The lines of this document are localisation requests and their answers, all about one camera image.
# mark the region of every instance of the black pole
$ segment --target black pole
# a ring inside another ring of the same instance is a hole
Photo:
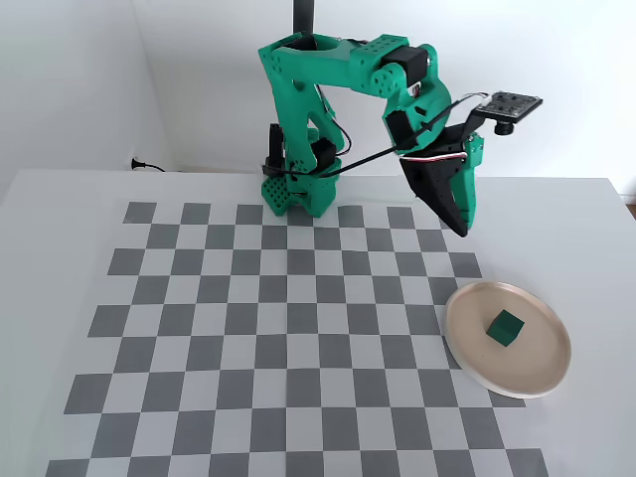
[[[294,33],[313,33],[314,0],[294,0]]]

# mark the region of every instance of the gray square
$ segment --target gray square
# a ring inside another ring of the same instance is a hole
[[[258,286],[258,303],[286,303],[287,276],[261,275]]]
[[[193,336],[186,371],[208,371],[221,368],[223,336]]]
[[[99,305],[92,317],[88,337],[123,336],[129,305]]]
[[[179,226],[174,224],[153,224],[150,226],[146,248],[175,248]]]
[[[285,335],[256,336],[256,358],[254,367],[261,369],[287,368],[287,338]]]
[[[255,335],[257,323],[257,303],[228,304],[226,335]]]
[[[290,207],[287,210],[287,224],[289,226],[312,227],[314,218],[300,206]]]
[[[391,409],[397,450],[430,450],[430,434],[423,407]]]
[[[358,418],[354,407],[322,409],[324,450],[359,450]]]
[[[286,250],[286,226],[262,226],[260,245],[263,250]]]
[[[222,370],[219,373],[217,409],[249,409],[254,370]]]
[[[150,373],[142,412],[179,410],[185,373]]]
[[[235,226],[208,226],[206,249],[231,250],[235,247]]]
[[[376,303],[404,304],[398,276],[374,276],[373,281]]]
[[[318,303],[346,303],[344,276],[316,276],[316,297]]]
[[[156,340],[150,336],[122,338],[114,371],[116,373],[148,373]]]
[[[130,202],[123,222],[125,224],[152,224],[155,209],[157,209],[157,204],[154,202]]]
[[[210,204],[185,204],[181,214],[181,224],[207,225],[210,221]]]
[[[399,477],[398,453],[394,450],[363,450],[361,459],[365,477]]]
[[[230,277],[204,275],[199,280],[197,303],[228,303]]]
[[[195,319],[195,305],[163,305],[159,336],[190,336]]]
[[[368,251],[394,251],[391,229],[366,229]]]
[[[77,375],[64,414],[101,413],[111,375]]]
[[[172,261],[172,275],[201,275],[203,250],[175,250]]]
[[[287,452],[285,457],[285,477],[324,477],[325,475],[323,455],[320,451]]]
[[[439,323],[432,305],[406,305],[408,330],[411,335],[439,335]]]
[[[418,370],[426,407],[457,407],[455,388],[448,370]]]
[[[170,456],[133,457],[128,465],[127,477],[168,477]]]
[[[102,414],[90,457],[130,457],[138,423],[138,412]]]
[[[320,407],[320,370],[287,370],[287,407]]]
[[[247,477],[248,471],[249,454],[246,452],[212,454],[210,457],[210,477]]]
[[[212,450],[212,434],[215,428],[213,410],[190,410],[179,412],[174,455],[209,454]]]
[[[365,226],[362,206],[343,206],[338,208],[340,227],[360,228]]]
[[[414,229],[413,212],[410,207],[387,207],[389,226],[392,229]]]
[[[318,336],[321,368],[351,368],[349,335]]]
[[[287,304],[287,333],[318,333],[318,305]]]
[[[448,298],[457,291],[457,281],[450,277],[428,277],[433,305],[445,305]]]
[[[385,357],[385,368],[415,369],[415,353],[410,336],[385,335],[381,336],[382,354]]]
[[[526,402],[523,399],[498,395],[490,390],[488,394],[493,407],[526,407]]]
[[[426,276],[426,267],[421,253],[398,251],[396,252],[396,261],[400,276]]]
[[[339,250],[340,230],[336,227],[314,228],[314,246],[317,250]]]
[[[116,248],[110,261],[109,275],[138,275],[143,261],[143,248]]]
[[[45,477],[85,477],[87,470],[88,459],[51,460]]]
[[[371,275],[369,254],[365,251],[343,250],[342,268],[345,275]]]
[[[492,407],[462,407],[459,412],[469,449],[504,448]]]
[[[316,258],[314,250],[288,250],[287,273],[289,275],[315,275]]]
[[[453,265],[455,276],[462,278],[481,278],[481,270],[477,257],[469,252],[451,252],[448,254],[450,263]]]
[[[379,335],[378,311],[372,304],[348,304],[347,320],[352,335]]]
[[[548,477],[540,449],[508,449],[506,452],[515,477]]]
[[[389,407],[385,370],[354,370],[357,407]]]
[[[475,477],[470,451],[435,450],[433,455],[438,477]]]
[[[284,407],[253,409],[251,412],[249,451],[284,451],[286,425],[286,411]]]
[[[421,251],[446,251],[446,242],[441,231],[417,231]]]

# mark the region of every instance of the beige plate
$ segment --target beige plate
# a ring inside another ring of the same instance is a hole
[[[486,334],[504,309],[525,323],[508,347]],[[571,346],[561,321],[535,295],[507,283],[480,282],[457,290],[448,300],[443,326],[459,366],[500,395],[545,396],[569,366]]]

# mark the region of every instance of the chessboard pattern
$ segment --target chessboard pattern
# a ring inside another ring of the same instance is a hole
[[[441,335],[481,278],[447,234],[423,207],[130,203],[46,477],[547,476],[524,401]]]

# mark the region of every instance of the white square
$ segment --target white square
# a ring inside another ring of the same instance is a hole
[[[287,227],[287,248],[313,250],[314,228],[288,226]]]
[[[385,358],[382,354],[380,336],[350,335],[351,364],[354,369],[383,369]]]
[[[287,250],[261,250],[260,251],[261,275],[286,275],[287,274]]]
[[[353,370],[320,370],[320,403],[323,407],[355,407]]]
[[[427,407],[426,419],[433,450],[468,448],[458,407]]]
[[[286,370],[254,370],[253,408],[285,407]]]
[[[235,249],[260,250],[262,226],[236,226]]]
[[[389,407],[358,407],[360,450],[396,450],[394,422]]]
[[[488,390],[461,370],[450,370],[459,407],[492,407]]]
[[[391,407],[424,407],[417,370],[386,370]]]
[[[347,303],[375,303],[374,282],[367,275],[345,276],[345,296]]]
[[[171,275],[166,303],[197,303],[200,279],[199,275]]]
[[[415,363],[420,370],[447,370],[448,359],[444,342],[439,335],[413,335],[410,337]]]
[[[132,305],[123,336],[157,336],[163,305]]]
[[[513,477],[506,449],[471,449],[475,477]]]
[[[342,250],[367,251],[367,233],[363,228],[340,228]]]
[[[218,371],[188,371],[183,379],[179,410],[216,409],[218,390]]]
[[[197,303],[192,323],[193,336],[223,336],[226,333],[227,303]]]
[[[258,275],[232,275],[229,303],[258,303]]]
[[[417,232],[413,229],[391,229],[395,251],[421,251]]]
[[[169,275],[172,270],[173,249],[148,248],[143,252],[140,275]]]
[[[203,250],[207,236],[208,226],[179,226],[177,248]]]
[[[445,251],[425,251],[422,255],[427,276],[455,276],[450,256]]]
[[[322,409],[320,407],[287,408],[287,452],[322,450]]]
[[[378,328],[381,335],[408,335],[408,318],[404,305],[376,305]]]
[[[369,264],[373,276],[399,276],[398,262],[392,251],[370,251]]]
[[[343,275],[342,253],[339,250],[316,250],[316,275]]]
[[[325,477],[362,477],[359,450],[336,450],[323,453]]]
[[[223,339],[221,369],[253,370],[255,356],[255,335],[226,335]]]
[[[344,303],[318,303],[318,333],[326,335],[348,334],[347,305]]]
[[[316,277],[314,275],[289,275],[287,277],[288,303],[316,303]]]
[[[320,368],[318,335],[287,335],[287,368]]]
[[[232,272],[232,250],[205,250],[202,275],[230,275]]]
[[[150,371],[183,371],[188,363],[189,336],[159,336],[155,343]]]
[[[430,285],[425,276],[401,276],[401,293],[407,305],[432,305]]]
[[[251,409],[217,409],[212,453],[249,452],[250,431]]]
[[[285,303],[258,303],[257,335],[284,335],[287,332]]]
[[[132,456],[170,455],[179,412],[141,412]]]

